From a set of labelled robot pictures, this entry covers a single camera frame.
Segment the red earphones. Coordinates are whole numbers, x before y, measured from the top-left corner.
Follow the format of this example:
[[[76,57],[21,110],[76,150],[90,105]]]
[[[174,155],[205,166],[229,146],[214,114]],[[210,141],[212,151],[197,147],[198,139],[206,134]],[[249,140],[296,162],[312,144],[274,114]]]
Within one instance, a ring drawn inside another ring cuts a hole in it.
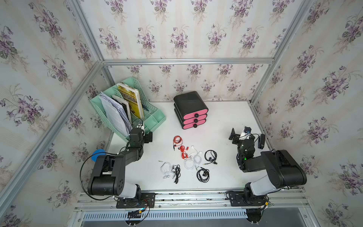
[[[183,145],[182,138],[179,135],[175,136],[173,138],[173,149],[174,150],[179,149],[182,145]]]
[[[189,155],[187,153],[188,149],[189,149],[189,147],[185,147],[183,145],[179,147],[182,159],[188,159],[189,158]]]

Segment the pink top drawer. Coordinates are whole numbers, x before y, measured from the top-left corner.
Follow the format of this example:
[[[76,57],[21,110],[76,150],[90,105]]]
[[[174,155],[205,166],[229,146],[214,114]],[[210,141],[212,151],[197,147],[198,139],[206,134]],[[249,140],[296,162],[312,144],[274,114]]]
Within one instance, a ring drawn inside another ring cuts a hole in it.
[[[202,110],[198,110],[198,111],[195,111],[195,112],[192,112],[192,113],[188,113],[188,114],[185,114],[183,116],[183,119],[187,120],[187,119],[191,119],[191,118],[197,118],[200,115],[207,114],[208,111],[209,111],[208,109],[202,109]]]

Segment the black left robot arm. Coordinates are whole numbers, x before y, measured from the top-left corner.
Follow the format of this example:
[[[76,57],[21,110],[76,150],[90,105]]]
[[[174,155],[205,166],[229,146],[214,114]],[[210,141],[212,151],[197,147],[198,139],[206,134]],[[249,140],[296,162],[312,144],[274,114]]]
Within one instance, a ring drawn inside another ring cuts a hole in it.
[[[123,199],[141,200],[141,189],[137,184],[125,180],[126,166],[141,159],[144,145],[153,141],[153,133],[141,128],[130,132],[126,147],[118,154],[102,152],[96,157],[90,176],[87,193],[90,196],[115,196]]]

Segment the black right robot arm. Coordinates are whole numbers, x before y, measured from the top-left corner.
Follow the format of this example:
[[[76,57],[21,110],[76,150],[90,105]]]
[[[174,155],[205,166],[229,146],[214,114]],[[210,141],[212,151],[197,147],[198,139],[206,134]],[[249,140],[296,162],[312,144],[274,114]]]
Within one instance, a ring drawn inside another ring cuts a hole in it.
[[[301,186],[307,183],[305,171],[286,150],[262,151],[254,156],[255,136],[250,127],[245,127],[243,134],[231,130],[229,140],[237,146],[236,161],[244,173],[266,170],[267,175],[247,183],[244,187],[243,200],[247,204],[257,203],[267,194],[285,187]]]

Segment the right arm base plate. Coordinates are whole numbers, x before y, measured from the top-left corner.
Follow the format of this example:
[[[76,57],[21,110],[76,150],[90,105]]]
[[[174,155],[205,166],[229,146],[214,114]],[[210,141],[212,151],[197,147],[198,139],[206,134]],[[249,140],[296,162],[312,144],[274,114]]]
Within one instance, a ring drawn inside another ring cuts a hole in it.
[[[255,196],[250,191],[227,191],[226,197],[232,207],[263,207],[269,201],[268,196]]]

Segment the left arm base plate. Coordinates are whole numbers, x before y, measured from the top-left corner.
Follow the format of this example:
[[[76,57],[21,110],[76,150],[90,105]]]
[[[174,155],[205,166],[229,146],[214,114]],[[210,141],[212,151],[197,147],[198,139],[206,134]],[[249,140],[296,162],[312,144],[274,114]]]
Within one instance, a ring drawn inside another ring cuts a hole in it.
[[[117,209],[128,208],[154,208],[155,206],[155,193],[141,193],[140,198],[118,198],[116,203]]]

